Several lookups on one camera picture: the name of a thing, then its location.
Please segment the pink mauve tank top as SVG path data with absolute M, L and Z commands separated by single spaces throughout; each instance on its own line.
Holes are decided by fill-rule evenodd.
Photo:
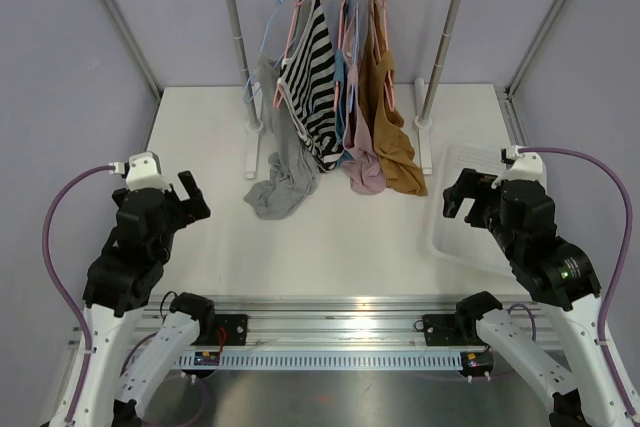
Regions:
M 350 179 L 351 189 L 361 195 L 377 195 L 386 188 L 386 178 L 374 151 L 370 129 L 359 105 L 359 66 L 357 67 L 356 103 L 349 115 L 344 146 L 353 156 L 341 164 Z

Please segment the grey tank top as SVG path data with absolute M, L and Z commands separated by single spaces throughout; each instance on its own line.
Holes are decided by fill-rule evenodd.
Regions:
M 291 216 L 317 188 L 316 162 L 300 140 L 286 107 L 272 106 L 279 77 L 277 61 L 264 53 L 254 75 L 261 87 L 261 116 L 274 135 L 276 150 L 269 156 L 269 178 L 256 182 L 244 197 L 261 220 Z

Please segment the pink hanger of striped top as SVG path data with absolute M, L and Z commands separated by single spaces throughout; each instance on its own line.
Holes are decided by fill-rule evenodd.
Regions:
M 288 36 L 287 36 L 287 39 L 286 39 L 286 42 L 285 42 L 285 49 L 284 49 L 284 52 L 283 52 L 283 55 L 282 55 L 280 70 L 284 69 L 285 64 L 286 64 L 286 60 L 289 58 L 289 53 L 290 53 L 291 47 L 292 47 L 292 45 L 294 43 L 294 31 L 295 31 L 295 28 L 297 26 L 297 21 L 298 21 L 298 17 L 299 17 L 300 8 L 306 1 L 307 0 L 293 0 L 292 17 L 291 17 L 291 21 L 290 21 Z

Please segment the blue hanger of pink top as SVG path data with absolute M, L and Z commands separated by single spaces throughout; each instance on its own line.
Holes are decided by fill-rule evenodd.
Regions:
M 355 103 L 356 103 L 356 87 L 357 87 L 357 67 L 358 67 L 358 58 L 359 58 L 359 17 L 360 17 L 360 0 L 355 0 L 354 7 L 354 19 L 353 19 L 353 45 L 351 49 L 351 60 L 352 64 L 349 69 L 349 77 L 348 80 L 351 81 L 351 86 L 349 87 L 349 104 L 348 104 L 348 113 L 351 114 L 353 112 Z

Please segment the black white striped tank top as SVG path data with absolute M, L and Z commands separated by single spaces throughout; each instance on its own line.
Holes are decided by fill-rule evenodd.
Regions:
M 297 7 L 293 47 L 282 61 L 278 93 L 302 145 L 325 173 L 343 154 L 336 132 L 335 55 L 323 0 Z

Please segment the teal blue tank top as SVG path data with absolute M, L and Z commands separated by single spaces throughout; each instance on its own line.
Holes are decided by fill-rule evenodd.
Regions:
M 345 77 L 344 77 L 344 83 L 341 88 L 339 109 L 337 113 L 334 112 L 336 137 L 337 137 L 337 140 L 340 142 L 340 146 L 342 147 L 341 157 L 337 161 L 338 166 L 340 166 L 344 162 L 353 160 L 353 156 L 348 152 L 347 148 L 344 146 L 344 141 L 346 139 L 347 127 L 349 124 L 349 115 L 350 115 L 348 113 L 348 104 L 349 104 L 349 98 L 350 98 L 349 87 L 351 86 L 351 81 L 348 80 L 348 77 L 349 77 L 349 69 L 352 64 L 351 49 L 353 45 L 354 7 L 355 7 L 355 0 L 349 0 L 348 7 L 345 9 L 345 13 L 347 14 L 347 17 L 346 17 L 346 31 L 345 31 L 344 43 L 343 43 Z

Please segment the light blue wire hanger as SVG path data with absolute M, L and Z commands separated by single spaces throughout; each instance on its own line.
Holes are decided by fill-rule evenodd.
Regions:
M 269 37 L 269 33 L 270 33 L 270 29 L 271 29 L 271 25 L 273 20 L 275 19 L 275 17 L 277 16 L 279 10 L 281 9 L 281 7 L 287 2 L 288 0 L 275 0 L 275 8 L 270 16 L 270 18 L 268 19 L 266 25 L 265 25 L 265 29 L 264 29 L 264 33 L 263 33 L 263 37 L 262 37 L 262 41 L 260 44 L 260 48 L 259 48 L 259 53 L 263 54 L 265 51 L 265 47 L 268 41 L 268 37 Z M 256 91 L 254 91 L 254 85 L 256 83 L 257 80 L 257 76 L 254 72 L 251 72 L 249 74 L 248 79 L 246 80 L 244 87 L 243 87 L 243 91 L 242 91 L 242 100 L 246 105 L 249 105 L 254 98 L 256 97 L 256 93 L 260 91 L 260 87 L 257 88 Z

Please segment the pink hanger of teal top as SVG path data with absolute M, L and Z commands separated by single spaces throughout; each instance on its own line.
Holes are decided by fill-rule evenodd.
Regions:
M 348 7 L 349 0 L 341 0 L 339 7 L 339 23 L 338 23 L 338 39 L 337 39 L 337 47 L 335 52 L 335 61 L 336 67 L 334 72 L 334 103 L 333 103 L 333 111 L 335 113 L 338 112 L 339 104 L 340 104 L 340 94 L 341 88 L 344 83 L 344 54 L 343 54 L 343 43 L 344 43 L 344 35 L 346 31 L 346 17 L 345 9 Z

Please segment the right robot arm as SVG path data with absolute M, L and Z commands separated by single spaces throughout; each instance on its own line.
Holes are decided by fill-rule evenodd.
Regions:
M 520 332 L 488 292 L 457 304 L 456 336 L 480 340 L 503 357 L 543 403 L 553 426 L 638 425 L 638 392 L 598 327 L 604 303 L 595 270 L 583 250 L 558 236 L 555 203 L 544 187 L 465 168 L 443 192 L 444 216 L 455 217 L 466 199 L 473 202 L 466 223 L 494 238 L 555 330 L 568 365 Z

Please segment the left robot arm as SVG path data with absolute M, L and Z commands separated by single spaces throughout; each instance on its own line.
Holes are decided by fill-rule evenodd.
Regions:
M 82 307 L 57 276 L 49 236 L 54 210 L 45 217 L 42 252 L 47 272 L 69 305 L 82 332 L 62 400 L 51 426 L 139 426 L 149 401 L 175 361 L 191 343 L 203 345 L 215 335 L 214 305 L 183 293 L 160 331 L 138 361 L 126 355 L 151 291 L 164 274 L 175 234 L 210 217 L 211 211 L 189 171 L 178 178 L 186 190 L 180 199 L 158 173 L 113 192 L 115 225 L 87 272 Z

